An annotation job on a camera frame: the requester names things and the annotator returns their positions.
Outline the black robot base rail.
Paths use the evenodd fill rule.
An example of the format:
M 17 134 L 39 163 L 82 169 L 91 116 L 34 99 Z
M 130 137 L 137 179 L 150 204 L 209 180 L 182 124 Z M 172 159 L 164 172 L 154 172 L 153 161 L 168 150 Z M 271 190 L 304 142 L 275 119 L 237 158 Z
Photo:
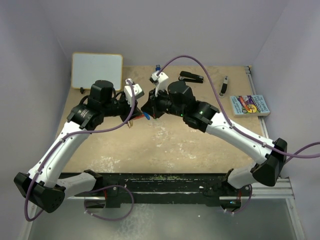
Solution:
M 105 200 L 107 208 L 121 204 L 192 204 L 208 207 L 233 206 L 250 196 L 249 185 L 227 188 L 223 173 L 102 173 L 96 193 L 79 193 L 87 200 Z

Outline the blue key tag with key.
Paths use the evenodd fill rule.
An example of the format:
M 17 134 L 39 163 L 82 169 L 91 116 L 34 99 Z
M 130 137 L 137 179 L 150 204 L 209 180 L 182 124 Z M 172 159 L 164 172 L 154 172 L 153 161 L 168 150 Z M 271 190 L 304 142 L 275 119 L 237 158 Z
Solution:
M 147 120 L 151 119 L 150 116 L 146 112 L 144 112 L 143 115 L 146 117 Z

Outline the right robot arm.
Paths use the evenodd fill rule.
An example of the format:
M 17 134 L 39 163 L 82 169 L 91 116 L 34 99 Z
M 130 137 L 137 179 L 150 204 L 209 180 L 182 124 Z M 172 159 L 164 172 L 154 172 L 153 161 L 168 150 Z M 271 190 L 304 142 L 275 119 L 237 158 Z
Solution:
M 254 161 L 247 167 L 231 169 L 222 182 L 228 196 L 253 183 L 273 187 L 285 164 L 287 142 L 262 137 L 235 122 L 228 123 L 222 112 L 205 101 L 196 100 L 190 86 L 174 81 L 166 90 L 150 90 L 142 110 L 154 119 L 163 114 L 181 117 L 190 128 L 216 136 L 238 148 Z

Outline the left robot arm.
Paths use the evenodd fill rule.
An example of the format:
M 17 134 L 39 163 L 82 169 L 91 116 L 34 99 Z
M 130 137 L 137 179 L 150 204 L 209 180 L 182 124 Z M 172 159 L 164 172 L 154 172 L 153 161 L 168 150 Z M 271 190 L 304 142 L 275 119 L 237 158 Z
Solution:
M 29 203 L 47 213 L 54 212 L 68 197 L 88 192 L 98 196 L 103 191 L 103 177 L 93 172 L 84 172 L 61 179 L 60 175 L 79 146 L 93 133 L 106 117 L 120 117 L 122 125 L 142 115 L 138 99 L 144 95 L 142 87 L 130 78 L 120 93 L 107 80 L 97 80 L 78 105 L 72 108 L 56 138 L 45 155 L 27 173 L 19 172 L 14 183 Z

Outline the red-handled metal key organizer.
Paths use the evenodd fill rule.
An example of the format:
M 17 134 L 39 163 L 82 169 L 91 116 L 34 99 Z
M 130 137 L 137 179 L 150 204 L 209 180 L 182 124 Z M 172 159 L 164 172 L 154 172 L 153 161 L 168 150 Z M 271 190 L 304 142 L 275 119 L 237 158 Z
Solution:
M 131 129 L 134 125 L 134 121 L 135 120 L 139 120 L 141 118 L 144 118 L 145 117 L 145 114 L 144 113 L 140 113 L 138 114 L 137 116 L 134 116 L 133 118 L 131 118 L 128 122 L 127 122 L 127 126 L 129 129 Z

